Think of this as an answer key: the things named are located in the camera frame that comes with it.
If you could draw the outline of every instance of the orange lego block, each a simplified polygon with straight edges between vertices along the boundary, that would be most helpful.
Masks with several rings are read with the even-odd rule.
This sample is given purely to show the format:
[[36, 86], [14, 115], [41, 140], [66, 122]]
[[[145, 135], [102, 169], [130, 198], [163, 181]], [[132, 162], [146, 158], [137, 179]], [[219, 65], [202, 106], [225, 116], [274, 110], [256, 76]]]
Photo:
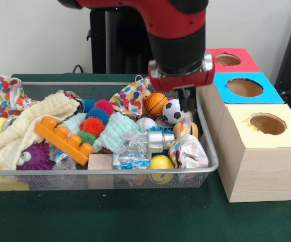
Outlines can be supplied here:
[[35, 132], [79, 164], [85, 165], [89, 160], [89, 155], [93, 153], [93, 147], [87, 143], [80, 146], [82, 141], [78, 135], [71, 135], [66, 139], [69, 133], [68, 128], [59, 125], [55, 129], [56, 125], [57, 121], [54, 118], [46, 117], [36, 125]]

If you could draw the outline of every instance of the circular hole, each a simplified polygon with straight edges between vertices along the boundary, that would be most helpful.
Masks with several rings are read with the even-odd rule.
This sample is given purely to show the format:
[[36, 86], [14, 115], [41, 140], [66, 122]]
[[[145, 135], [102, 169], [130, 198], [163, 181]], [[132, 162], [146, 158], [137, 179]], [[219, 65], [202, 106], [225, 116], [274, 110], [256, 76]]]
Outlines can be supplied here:
[[258, 131], [270, 135], [280, 135], [286, 129], [286, 125], [283, 120], [269, 113], [259, 113], [253, 115], [249, 123], [255, 126]]
[[215, 59], [219, 64], [224, 66], [237, 66], [242, 62], [237, 56], [227, 53], [220, 54]]
[[254, 82], [253, 80], [246, 78], [235, 78], [227, 82], [229, 89], [242, 97], [255, 97], [263, 93], [263, 87]]

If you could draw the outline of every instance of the red square panel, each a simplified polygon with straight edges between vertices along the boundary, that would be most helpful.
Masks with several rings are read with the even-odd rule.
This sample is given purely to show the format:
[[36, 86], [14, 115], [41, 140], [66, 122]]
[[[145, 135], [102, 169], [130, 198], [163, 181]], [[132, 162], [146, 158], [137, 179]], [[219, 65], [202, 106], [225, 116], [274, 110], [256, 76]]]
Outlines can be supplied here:
[[207, 50], [214, 57], [216, 73], [261, 72], [246, 49], [219, 48]]

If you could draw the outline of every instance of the purple spiky toy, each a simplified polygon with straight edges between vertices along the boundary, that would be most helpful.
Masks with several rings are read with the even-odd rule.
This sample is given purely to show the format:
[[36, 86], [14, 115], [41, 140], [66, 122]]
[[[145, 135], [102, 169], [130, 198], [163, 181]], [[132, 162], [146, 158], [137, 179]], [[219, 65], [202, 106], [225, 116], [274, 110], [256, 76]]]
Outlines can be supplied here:
[[25, 149], [18, 160], [17, 170], [51, 170], [49, 145], [33, 144]]

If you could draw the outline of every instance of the white wall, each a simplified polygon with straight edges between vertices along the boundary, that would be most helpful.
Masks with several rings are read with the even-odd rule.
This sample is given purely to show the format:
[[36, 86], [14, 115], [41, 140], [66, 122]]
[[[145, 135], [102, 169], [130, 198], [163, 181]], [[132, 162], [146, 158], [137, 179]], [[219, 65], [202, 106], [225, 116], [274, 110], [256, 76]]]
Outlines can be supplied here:
[[[92, 71], [89, 10], [56, 0], [0, 0], [0, 74]], [[275, 81], [291, 32], [291, 0], [210, 0], [207, 47], [244, 47]]]
[[0, 0], [0, 74], [92, 71], [89, 10], [57, 0]]
[[291, 0], [210, 0], [208, 48], [244, 47], [275, 82], [291, 34]]

